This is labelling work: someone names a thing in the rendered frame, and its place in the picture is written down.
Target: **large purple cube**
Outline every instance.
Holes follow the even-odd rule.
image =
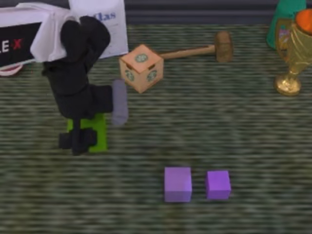
[[[212,171],[206,174],[207,199],[229,199],[231,183],[228,171]]]
[[[165,202],[190,202],[192,175],[190,167],[165,168]]]

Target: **hammer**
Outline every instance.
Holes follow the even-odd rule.
[[[192,55],[215,54],[218,62],[230,62],[233,57],[233,44],[229,32],[217,32],[214,36],[214,45],[176,50],[160,53],[163,59],[177,59]]]

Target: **orange ball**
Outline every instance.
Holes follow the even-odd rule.
[[[312,9],[299,11],[295,21],[303,31],[312,34]]]

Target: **trophy base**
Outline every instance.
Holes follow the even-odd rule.
[[[285,96],[296,96],[301,89],[301,82],[299,79],[289,80],[287,75],[279,75],[275,79],[276,90]]]

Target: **trophy handle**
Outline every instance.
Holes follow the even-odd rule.
[[[280,46],[280,40],[279,40],[279,31],[282,26],[285,26],[286,30],[290,30],[292,26],[293,20],[288,19],[288,18],[279,18],[277,19],[276,22],[276,27],[275,27],[275,46],[276,46],[276,51],[278,55],[285,61],[288,62],[288,57],[287,55],[283,54]]]

